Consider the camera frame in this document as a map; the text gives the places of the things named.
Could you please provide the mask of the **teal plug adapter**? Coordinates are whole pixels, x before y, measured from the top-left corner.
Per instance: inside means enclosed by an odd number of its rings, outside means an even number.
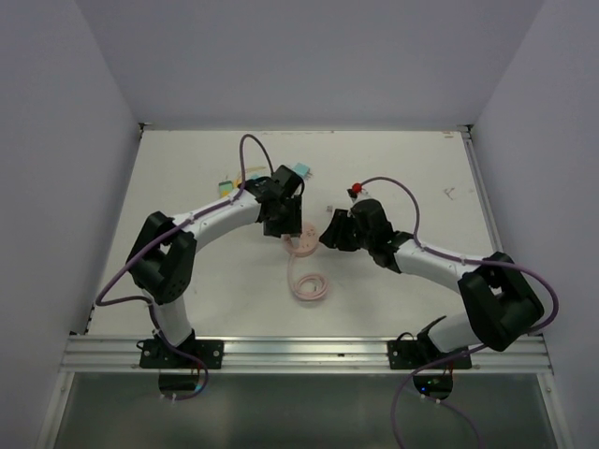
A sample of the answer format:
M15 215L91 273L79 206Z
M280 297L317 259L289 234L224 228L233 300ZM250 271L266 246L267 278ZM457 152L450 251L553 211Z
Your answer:
M313 176L311 168L303 163L296 163L292 170L303 180L309 180Z

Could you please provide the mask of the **green plug adapter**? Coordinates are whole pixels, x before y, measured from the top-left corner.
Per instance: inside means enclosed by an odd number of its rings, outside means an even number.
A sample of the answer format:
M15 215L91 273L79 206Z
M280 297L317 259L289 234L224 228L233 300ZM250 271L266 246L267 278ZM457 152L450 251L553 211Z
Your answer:
M235 185L231 180L221 181L218 183L218 193L220 197L225 197L231 194Z

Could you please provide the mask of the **pink power socket cluster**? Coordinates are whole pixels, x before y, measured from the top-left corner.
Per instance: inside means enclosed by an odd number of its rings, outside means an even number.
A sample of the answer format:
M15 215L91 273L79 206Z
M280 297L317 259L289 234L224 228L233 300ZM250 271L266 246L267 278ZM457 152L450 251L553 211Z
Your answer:
M308 257L316 251L319 245L317 229L313 224L303 223L302 233L299 237L292 238L289 235L282 235L282 243L291 256Z

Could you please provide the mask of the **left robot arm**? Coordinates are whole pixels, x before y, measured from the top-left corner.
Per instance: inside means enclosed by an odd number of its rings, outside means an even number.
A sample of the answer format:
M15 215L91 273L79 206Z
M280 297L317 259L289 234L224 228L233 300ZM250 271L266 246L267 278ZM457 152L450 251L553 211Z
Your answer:
M166 339L161 355L170 365L184 367L195 354L183 294L192 280L197 252L252 224L261 224L266 237L299 236L303 190L302 177L280 166L205 207L175 216L158 211L146 219L126 266L150 300L158 332Z

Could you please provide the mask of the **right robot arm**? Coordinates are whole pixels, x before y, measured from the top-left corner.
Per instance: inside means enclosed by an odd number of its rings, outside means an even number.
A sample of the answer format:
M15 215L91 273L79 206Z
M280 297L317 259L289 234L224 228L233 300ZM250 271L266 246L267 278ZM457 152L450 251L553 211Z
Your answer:
M342 252L364 250L381 268L423 278L460 295L465 312L442 316L416 336L416 354L428 367L440 366L450 353L471 345L502 352L545 312L506 254L497 252L481 265L466 265L457 256L447 260L429 253L416 244L413 234L393 228L376 199L334 211L319 241Z

